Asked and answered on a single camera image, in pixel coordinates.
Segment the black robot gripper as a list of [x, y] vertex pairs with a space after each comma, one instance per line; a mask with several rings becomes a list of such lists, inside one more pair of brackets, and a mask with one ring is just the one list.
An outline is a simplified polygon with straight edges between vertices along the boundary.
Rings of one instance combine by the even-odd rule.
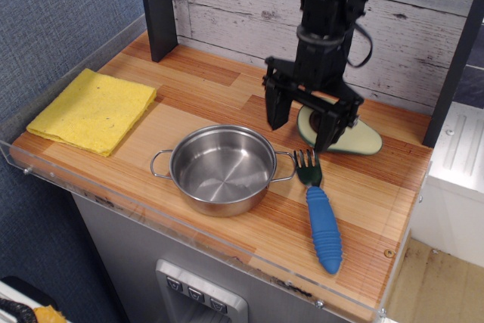
[[351, 33], [341, 39], [325, 39], [321, 44], [300, 39], [294, 61], [265, 59], [265, 107], [273, 130], [287, 123], [293, 101], [317, 110], [313, 112], [313, 120], [318, 121], [316, 153], [326, 152], [347, 126], [355, 125], [364, 100], [346, 84], [343, 74], [348, 65], [359, 68], [365, 63], [349, 60], [351, 44]]

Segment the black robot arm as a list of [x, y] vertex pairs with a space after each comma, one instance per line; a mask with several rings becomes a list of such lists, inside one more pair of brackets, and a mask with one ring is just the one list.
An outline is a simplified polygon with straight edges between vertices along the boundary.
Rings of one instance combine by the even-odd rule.
[[294, 61], [266, 59], [265, 107], [272, 129], [282, 127], [297, 101], [319, 115], [314, 149], [325, 152], [355, 125], [363, 98], [344, 81], [352, 36], [367, 0], [301, 0]]

